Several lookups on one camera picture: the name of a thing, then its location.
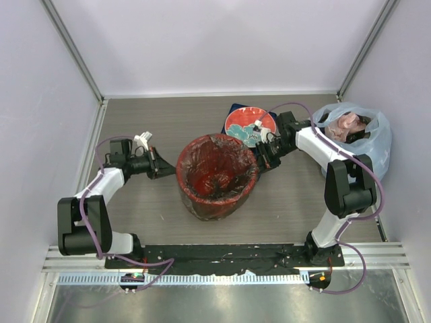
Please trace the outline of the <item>red patterned plate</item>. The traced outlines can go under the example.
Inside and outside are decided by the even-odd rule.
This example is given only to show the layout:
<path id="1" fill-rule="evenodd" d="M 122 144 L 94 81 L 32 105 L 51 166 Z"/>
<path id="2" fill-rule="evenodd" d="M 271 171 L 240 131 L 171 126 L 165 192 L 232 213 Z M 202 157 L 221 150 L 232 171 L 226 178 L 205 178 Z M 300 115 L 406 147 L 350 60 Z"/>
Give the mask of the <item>red patterned plate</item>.
<path id="1" fill-rule="evenodd" d="M 253 132 L 254 124 L 250 124 L 247 127 L 241 127 L 236 124 L 232 125 L 226 135 L 234 137 L 242 141 L 248 148 L 254 149 L 257 142 L 261 139 L 258 133 Z"/>

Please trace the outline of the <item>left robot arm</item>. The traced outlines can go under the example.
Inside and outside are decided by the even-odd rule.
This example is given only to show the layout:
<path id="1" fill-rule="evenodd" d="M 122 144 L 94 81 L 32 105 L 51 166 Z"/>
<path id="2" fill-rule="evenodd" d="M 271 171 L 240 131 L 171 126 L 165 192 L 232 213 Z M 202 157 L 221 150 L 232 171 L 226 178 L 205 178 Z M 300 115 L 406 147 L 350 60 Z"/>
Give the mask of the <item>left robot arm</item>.
<path id="1" fill-rule="evenodd" d="M 146 174 L 151 180 L 171 176 L 176 169 L 147 145 L 147 139 L 113 137 L 110 151 L 96 177 L 79 193 L 57 204 L 57 237 L 63 256 L 95 254 L 98 258 L 120 255 L 128 268 L 137 268 L 143 251 L 135 234 L 112 230 L 107 204 L 130 177 Z"/>

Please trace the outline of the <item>aluminium frame rail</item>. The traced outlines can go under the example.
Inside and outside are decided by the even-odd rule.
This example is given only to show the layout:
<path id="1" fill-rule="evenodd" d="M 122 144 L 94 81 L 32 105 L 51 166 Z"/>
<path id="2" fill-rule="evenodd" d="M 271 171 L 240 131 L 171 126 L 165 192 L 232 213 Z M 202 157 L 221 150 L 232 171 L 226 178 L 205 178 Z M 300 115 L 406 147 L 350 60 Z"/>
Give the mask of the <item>aluminium frame rail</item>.
<path id="1" fill-rule="evenodd" d="M 366 267 L 378 269 L 409 269 L 410 264 L 403 246 L 399 242 L 357 243 L 356 250 L 341 248 L 345 265 L 348 269 L 360 269 L 362 263 L 358 252 L 363 256 Z M 91 272 L 103 271 L 105 262 L 95 255 L 63 256 L 56 246 L 48 249 L 42 272 Z"/>

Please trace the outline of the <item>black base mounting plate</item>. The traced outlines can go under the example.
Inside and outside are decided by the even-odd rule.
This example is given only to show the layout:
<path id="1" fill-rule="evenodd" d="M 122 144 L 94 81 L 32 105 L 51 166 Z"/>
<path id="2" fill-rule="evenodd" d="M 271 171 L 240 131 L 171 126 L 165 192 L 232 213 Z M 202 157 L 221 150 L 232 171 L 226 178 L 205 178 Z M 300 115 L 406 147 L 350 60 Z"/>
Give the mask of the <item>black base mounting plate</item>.
<path id="1" fill-rule="evenodd" d="M 169 275 L 232 276 L 250 271 L 256 275 L 290 275 L 302 267 L 343 267 L 339 246 L 310 258 L 303 245 L 207 244 L 146 245 L 137 261 L 150 264 L 173 259 Z"/>

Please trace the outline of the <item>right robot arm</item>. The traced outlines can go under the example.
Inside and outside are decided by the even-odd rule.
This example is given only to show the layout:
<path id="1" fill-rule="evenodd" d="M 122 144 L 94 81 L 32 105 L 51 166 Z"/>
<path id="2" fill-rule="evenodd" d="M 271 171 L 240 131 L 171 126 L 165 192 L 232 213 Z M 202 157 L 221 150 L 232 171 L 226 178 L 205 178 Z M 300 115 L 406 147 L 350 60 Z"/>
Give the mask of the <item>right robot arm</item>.
<path id="1" fill-rule="evenodd" d="M 308 233 L 304 257 L 313 266 L 324 266 L 334 253 L 339 238 L 350 221 L 359 218 L 376 202 L 372 160 L 354 155 L 324 137 L 310 120 L 298 121 L 291 112 L 277 116 L 274 134 L 261 118 L 253 125 L 259 136 L 257 164 L 262 173 L 275 169 L 281 158 L 299 150 L 326 170 L 324 200 L 326 211 L 319 224 Z"/>

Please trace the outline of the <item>blue place mat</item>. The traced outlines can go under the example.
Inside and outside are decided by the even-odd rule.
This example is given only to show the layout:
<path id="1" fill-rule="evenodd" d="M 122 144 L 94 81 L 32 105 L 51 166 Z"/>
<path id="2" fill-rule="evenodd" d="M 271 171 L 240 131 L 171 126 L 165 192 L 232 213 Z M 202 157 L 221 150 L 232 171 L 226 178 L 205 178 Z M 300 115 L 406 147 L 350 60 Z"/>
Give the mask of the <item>blue place mat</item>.
<path id="1" fill-rule="evenodd" d="M 242 104 L 233 104 L 229 109 L 228 115 L 222 127 L 222 133 L 226 134 L 227 130 L 234 124 L 247 127 L 259 119 L 266 110 L 254 106 L 245 106 Z M 262 123 L 264 127 L 269 128 L 272 132 L 277 130 L 275 123 L 276 113 L 269 112 L 264 116 Z"/>

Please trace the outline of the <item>pink crumpled trash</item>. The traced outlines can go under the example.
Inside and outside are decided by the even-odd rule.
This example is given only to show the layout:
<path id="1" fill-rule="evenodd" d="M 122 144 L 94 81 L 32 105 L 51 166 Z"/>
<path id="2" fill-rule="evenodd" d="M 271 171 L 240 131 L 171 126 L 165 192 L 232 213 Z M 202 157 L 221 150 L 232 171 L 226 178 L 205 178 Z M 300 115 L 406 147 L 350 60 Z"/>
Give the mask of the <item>pink crumpled trash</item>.
<path id="1" fill-rule="evenodd" d="M 366 123 L 361 116 L 348 112 L 325 127 L 328 138 L 340 143 L 353 143 L 365 135 Z"/>

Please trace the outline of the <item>blue plastic trash bag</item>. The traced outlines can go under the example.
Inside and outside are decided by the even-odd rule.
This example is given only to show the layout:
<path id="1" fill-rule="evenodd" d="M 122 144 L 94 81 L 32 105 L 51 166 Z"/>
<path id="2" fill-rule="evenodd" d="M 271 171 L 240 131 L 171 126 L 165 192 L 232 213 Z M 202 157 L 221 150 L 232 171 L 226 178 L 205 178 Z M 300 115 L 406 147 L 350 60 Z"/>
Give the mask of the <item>blue plastic trash bag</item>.
<path id="1" fill-rule="evenodd" d="M 373 172 L 380 180 L 383 179 L 389 168 L 392 133 L 389 121 L 382 112 L 344 102 L 326 105 L 317 110 L 312 117 L 315 125 L 325 134 L 325 127 L 331 121 L 337 120 L 348 112 L 353 112 L 364 119 L 367 124 L 365 135 L 353 143 L 330 140 L 354 155 L 366 154 L 372 160 Z"/>

